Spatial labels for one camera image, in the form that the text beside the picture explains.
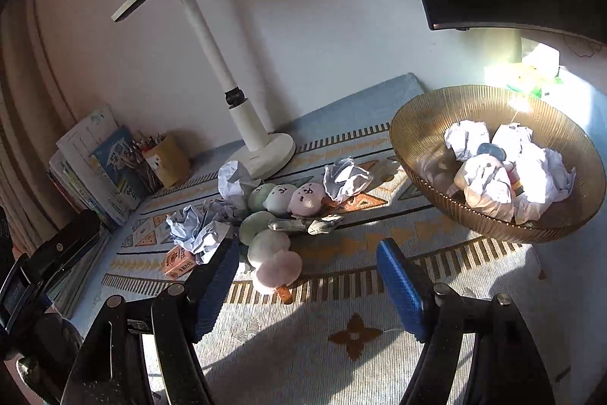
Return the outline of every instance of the orange box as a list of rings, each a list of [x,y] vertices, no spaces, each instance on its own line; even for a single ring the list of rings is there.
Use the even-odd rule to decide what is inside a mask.
[[[163,272],[173,280],[187,273],[196,266],[195,256],[181,246],[173,247],[166,253]]]

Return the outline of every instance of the curtain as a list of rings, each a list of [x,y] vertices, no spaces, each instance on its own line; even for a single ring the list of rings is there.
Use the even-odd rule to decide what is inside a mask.
[[[0,14],[0,206],[14,247],[30,255],[75,217],[47,176],[73,117],[58,105],[34,16],[34,0],[8,0]]]

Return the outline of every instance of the book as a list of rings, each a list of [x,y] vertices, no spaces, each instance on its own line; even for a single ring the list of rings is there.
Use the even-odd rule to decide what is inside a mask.
[[[124,225],[131,209],[115,185],[108,181],[99,169],[93,169],[89,164],[90,155],[116,129],[118,126],[108,108],[96,110],[57,141],[57,148],[107,215],[118,225]]]
[[[70,164],[65,159],[61,151],[57,151],[49,161],[50,171],[53,176],[69,191],[70,196],[80,201],[85,208],[91,209],[101,220],[101,222],[110,230],[118,228],[118,224],[107,214],[103,207],[90,194],[86,186],[80,181],[76,173],[72,170]]]
[[[120,191],[125,202],[131,209],[135,209],[147,196],[148,190],[137,173],[122,159],[132,141],[131,132],[125,126],[121,126],[100,144],[93,154],[98,166]]]
[[[47,175],[49,176],[50,181],[57,188],[57,191],[64,197],[64,199],[70,204],[74,211],[80,213],[82,210],[86,209],[84,203],[78,198],[76,195],[72,195],[68,193],[68,190],[63,186],[60,180],[54,176],[53,172],[48,170]]]

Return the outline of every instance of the plush toy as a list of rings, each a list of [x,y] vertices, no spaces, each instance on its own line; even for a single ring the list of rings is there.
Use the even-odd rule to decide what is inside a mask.
[[[253,268],[258,268],[265,260],[279,251],[287,251],[291,241],[284,232],[263,230],[259,232],[249,246],[248,258]]]
[[[241,223],[241,228],[239,229],[239,240],[250,246],[253,238],[259,234],[262,230],[268,228],[268,223],[271,220],[276,220],[276,217],[272,215],[268,211],[258,211],[249,215],[243,222]]]
[[[276,184],[267,183],[262,184],[261,186],[257,186],[253,191],[251,191],[251,195],[247,201],[247,205],[252,212],[262,211],[263,202],[268,197],[268,194],[276,187]]]
[[[289,202],[296,190],[297,188],[292,184],[276,186],[263,202],[263,207],[277,217],[284,217],[289,212]]]
[[[322,184],[308,182],[293,193],[288,210],[297,217],[312,217],[321,210],[325,196]]]
[[[281,285],[292,284],[301,272],[302,259],[298,253],[279,251],[253,272],[253,287],[260,294],[272,295]]]

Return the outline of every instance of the amber glass bowl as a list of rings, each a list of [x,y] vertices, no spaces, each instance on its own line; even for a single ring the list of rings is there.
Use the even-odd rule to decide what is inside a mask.
[[[501,124],[531,128],[535,144],[561,153],[567,170],[576,168],[569,198],[552,203],[539,220],[516,225],[472,211],[462,195],[451,199],[437,191],[420,172],[429,159],[439,158],[455,175],[461,163],[445,147],[444,133],[463,120],[484,121],[491,137]],[[530,243],[563,237],[593,218],[605,197],[605,169],[582,128],[547,103],[510,90],[466,85],[419,95],[396,112],[390,140],[409,177],[433,205],[463,226],[498,240]]]

